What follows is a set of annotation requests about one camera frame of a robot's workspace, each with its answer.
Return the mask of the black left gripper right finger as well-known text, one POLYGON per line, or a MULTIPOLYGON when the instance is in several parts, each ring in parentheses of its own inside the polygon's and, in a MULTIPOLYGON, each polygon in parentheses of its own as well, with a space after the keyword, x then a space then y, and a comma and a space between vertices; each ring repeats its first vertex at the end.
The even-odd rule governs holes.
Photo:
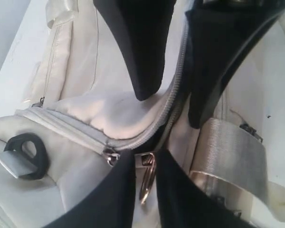
POLYGON ((156 187, 163 228, 247 228, 202 192, 186 175, 167 149, 155 154, 156 187))

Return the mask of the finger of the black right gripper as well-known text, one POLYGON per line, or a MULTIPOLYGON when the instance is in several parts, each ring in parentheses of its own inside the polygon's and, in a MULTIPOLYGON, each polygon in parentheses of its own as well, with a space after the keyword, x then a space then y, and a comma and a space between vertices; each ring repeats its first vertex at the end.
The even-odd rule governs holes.
POLYGON ((192 73, 188 119, 199 129, 213 115, 244 59, 285 12, 285 0, 196 0, 186 12, 192 73))
POLYGON ((139 101, 162 83, 174 0, 95 0, 123 55, 139 101))

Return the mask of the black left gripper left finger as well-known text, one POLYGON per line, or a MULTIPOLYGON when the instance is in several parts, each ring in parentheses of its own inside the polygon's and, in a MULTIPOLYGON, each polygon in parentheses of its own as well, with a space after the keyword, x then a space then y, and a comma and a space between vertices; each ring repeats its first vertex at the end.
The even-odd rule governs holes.
POLYGON ((104 180, 47 228, 130 228, 136 195, 135 158, 123 152, 104 180))

